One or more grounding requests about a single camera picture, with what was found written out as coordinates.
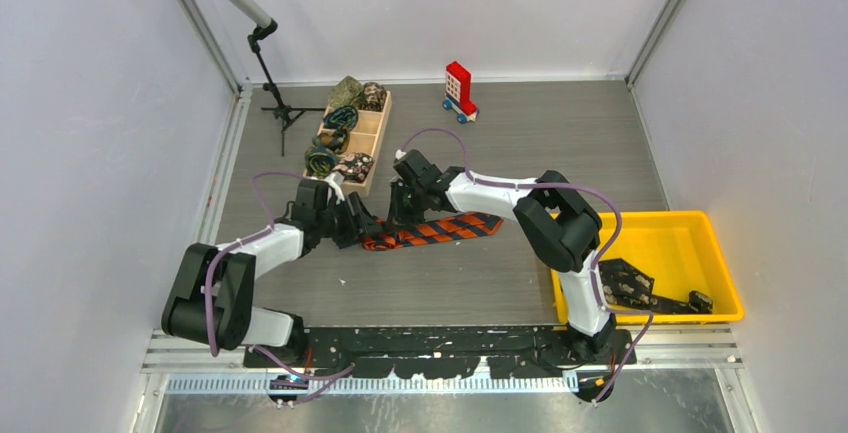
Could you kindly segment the orange navy striped tie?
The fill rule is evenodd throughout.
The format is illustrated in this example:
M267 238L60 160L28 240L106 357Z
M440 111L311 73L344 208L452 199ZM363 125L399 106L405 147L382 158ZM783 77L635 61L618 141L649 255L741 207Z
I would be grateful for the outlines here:
M459 215L405 226L376 235L363 237L361 246L368 251L388 251L400 248L460 242L496 234L503 219L496 215L467 212Z

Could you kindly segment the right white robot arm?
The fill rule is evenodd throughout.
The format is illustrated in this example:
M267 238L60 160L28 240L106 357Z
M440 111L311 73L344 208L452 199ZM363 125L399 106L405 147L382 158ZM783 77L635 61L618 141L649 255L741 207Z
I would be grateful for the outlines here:
M616 319L598 291L602 220L562 174L508 179L459 166L442 170L416 149L397 151L393 168L389 224L418 227L427 211L517 222L536 257L560 276L569 302L565 338L577 361L596 363L610 351Z

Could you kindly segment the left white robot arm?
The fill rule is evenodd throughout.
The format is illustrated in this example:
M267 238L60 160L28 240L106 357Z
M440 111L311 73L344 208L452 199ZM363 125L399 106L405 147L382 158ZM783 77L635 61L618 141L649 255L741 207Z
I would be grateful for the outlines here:
M255 306L257 279L306 256L324 239L347 248L381 230L359 194L346 195L331 181L303 179L284 214L260 231L219 245L187 247L161 328L167 335L207 345L212 355L261 346L280 365L296 366L308 349L304 320Z

